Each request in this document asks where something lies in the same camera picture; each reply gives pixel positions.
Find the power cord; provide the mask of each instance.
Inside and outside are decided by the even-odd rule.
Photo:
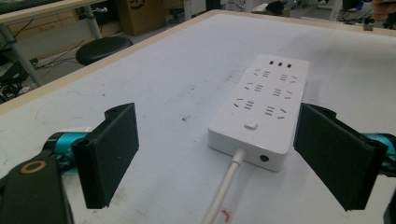
[[[233,155],[233,159],[231,160],[231,165],[227,172],[227,175],[224,177],[221,183],[218,195],[216,196],[215,201],[213,201],[210,210],[207,212],[203,224],[212,224],[215,221],[215,218],[218,215],[221,205],[227,194],[228,188],[233,181],[233,177],[235,176],[236,171],[244,160],[245,155],[246,151],[244,149],[238,148],[236,150],[235,154]]]
[[[29,20],[15,35],[14,38],[17,37],[17,35],[22,32],[24,29],[26,29],[26,27],[28,27],[30,25],[30,23],[32,23],[34,19]],[[0,52],[3,51],[3,49],[6,48],[6,46],[8,46],[8,43],[6,43],[2,48],[0,48]]]
[[[35,70],[38,70],[38,69],[41,69],[41,68],[44,68],[44,67],[47,67],[47,66],[51,66],[51,67],[52,67],[54,63],[58,62],[59,59],[61,59],[61,58],[62,58],[64,55],[66,55],[67,53],[69,53],[69,52],[71,52],[72,50],[78,48],[84,41],[85,41],[85,40],[81,40],[81,41],[80,41],[75,47],[73,47],[72,49],[70,49],[70,50],[64,52],[63,54],[61,54],[59,57],[57,57],[56,59],[52,60],[51,62],[38,66]]]
[[[0,79],[0,94],[1,101],[5,102],[17,97],[22,89],[22,82],[28,78],[26,71],[21,66],[20,62],[13,62],[11,67],[1,76]]]
[[[239,9],[241,11],[243,11],[245,8],[245,2],[246,2],[246,0],[239,0],[239,4],[237,4],[233,0],[231,0],[231,1],[228,1],[228,4],[235,5],[235,6],[239,7]]]
[[[371,19],[371,17],[372,17],[371,12],[372,12],[372,10],[370,9],[370,10],[366,11],[363,15],[361,15],[355,19],[350,19],[349,15],[351,14],[351,12],[344,11],[343,14],[341,15],[342,19],[340,21],[344,22],[346,24],[354,24],[357,22],[363,23],[364,21],[366,21],[366,19]]]

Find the floor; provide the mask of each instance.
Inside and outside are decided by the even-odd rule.
[[[226,9],[228,10],[235,10],[235,11],[240,11],[241,8],[238,6],[238,3],[243,0],[233,0],[235,4],[230,4],[227,5]],[[330,17],[331,11],[328,9],[319,9],[317,8],[318,5],[318,0],[306,0],[307,1],[307,6],[306,7],[297,7],[294,10],[290,11],[290,16],[292,18],[298,18],[300,19],[301,17],[304,18],[311,18],[313,20],[325,20],[327,21]],[[331,6],[333,4],[334,0],[330,0],[327,5]],[[253,1],[253,6],[259,6],[264,3],[271,3],[274,2],[274,0],[254,0]],[[289,2],[285,5],[285,9],[289,9],[292,6],[295,6],[293,0],[289,0]],[[370,11],[368,9],[361,10],[358,13],[349,13],[348,17],[349,18],[360,18],[362,16],[367,16]],[[154,36],[160,32],[163,32],[166,29],[169,29],[176,24],[170,23],[167,27],[164,27],[162,29],[156,30],[154,32],[150,32],[145,35],[140,35],[140,36],[130,36],[130,35],[124,35],[129,37],[133,43],[138,43],[140,41],[145,40],[146,38],[149,38],[151,36]],[[67,74],[70,74],[82,67],[79,63],[77,63],[75,59],[75,52],[76,49],[71,50],[70,52],[66,52],[63,54],[55,55],[53,57],[41,60],[38,62],[38,66],[43,66],[40,69],[37,69],[37,73],[39,74],[40,78],[45,82],[49,83],[53,80],[56,80],[59,77],[66,76]],[[9,51],[5,52],[5,55],[8,56],[11,60],[17,61],[17,58]],[[0,66],[0,76],[2,76],[8,68],[12,65],[12,63],[8,63],[6,65]],[[35,88],[35,83],[28,77],[26,81],[22,83],[22,86],[24,87],[21,93],[28,92],[29,90],[32,90]]]

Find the black stool seat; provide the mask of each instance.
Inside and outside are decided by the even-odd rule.
[[[132,41],[122,36],[111,36],[93,40],[76,52],[76,59],[83,65],[95,63],[113,53],[133,45]]]

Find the white power strip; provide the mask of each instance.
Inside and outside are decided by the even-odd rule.
[[[209,146],[279,171],[294,136],[309,62],[259,55],[209,127]]]

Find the white table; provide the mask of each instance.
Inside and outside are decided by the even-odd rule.
[[[207,146],[207,128],[260,53],[311,63],[305,102],[359,132],[396,133],[395,34],[353,29],[206,13],[0,105],[0,176],[58,130],[95,127],[105,110],[135,102],[140,149],[110,207],[87,210],[78,177],[64,177],[76,223],[201,223],[231,159]],[[223,207],[231,223],[382,223],[395,186],[379,176],[366,209],[345,212],[291,149],[278,173],[244,163]]]

